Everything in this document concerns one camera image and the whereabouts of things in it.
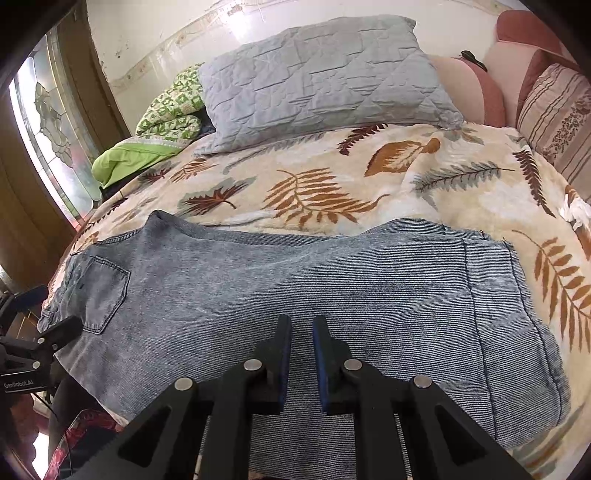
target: gray quilted pillow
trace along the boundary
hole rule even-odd
[[[217,131],[197,153],[373,123],[458,128],[462,114],[418,47],[415,24],[396,15],[335,18],[206,63],[199,79]]]

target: blue denim jeans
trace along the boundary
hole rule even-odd
[[[69,259],[40,329],[85,323],[59,361],[131,419],[178,377],[221,375],[293,322],[285,411],[253,422],[251,468],[354,479],[350,417],[326,417],[311,322],[384,374],[432,377],[503,447],[561,422],[570,390],[513,247],[482,232],[399,219],[350,237],[222,231],[155,211],[139,230]]]

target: cable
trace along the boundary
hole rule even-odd
[[[67,428],[64,428],[64,424],[61,422],[60,418],[56,415],[56,412],[53,411],[53,408],[51,408],[51,406],[49,405],[49,403],[46,400],[43,400],[36,393],[33,393],[33,395],[35,395],[36,399],[39,400],[41,403],[43,403],[49,409],[49,411],[56,418],[58,424],[60,424],[61,429],[64,431],[64,440],[66,441],[66,447],[68,450],[68,460],[70,461],[70,476],[72,476],[74,474],[74,470],[72,469],[72,452],[70,451],[70,442],[68,442]]]

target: green patterned blanket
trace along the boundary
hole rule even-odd
[[[103,188],[175,156],[199,135],[201,120],[192,114],[204,107],[203,88],[197,78],[200,65],[183,70],[172,86],[154,99],[134,137],[119,142],[95,160],[92,175]]]

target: metal screw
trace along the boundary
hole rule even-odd
[[[244,370],[248,370],[249,372],[255,372],[262,367],[262,362],[258,358],[251,358],[244,362]]]
[[[174,383],[174,388],[176,388],[177,390],[180,390],[180,391],[188,390],[192,386],[193,386],[193,380],[191,380],[190,378],[187,378],[187,377],[179,378]]]
[[[431,384],[433,383],[433,380],[431,380],[426,375],[417,375],[416,377],[413,378],[413,383],[418,388],[429,388],[431,386]]]
[[[361,363],[361,361],[357,360],[356,358],[349,358],[348,360],[345,360],[345,368],[352,372],[356,372],[362,366],[363,363]]]

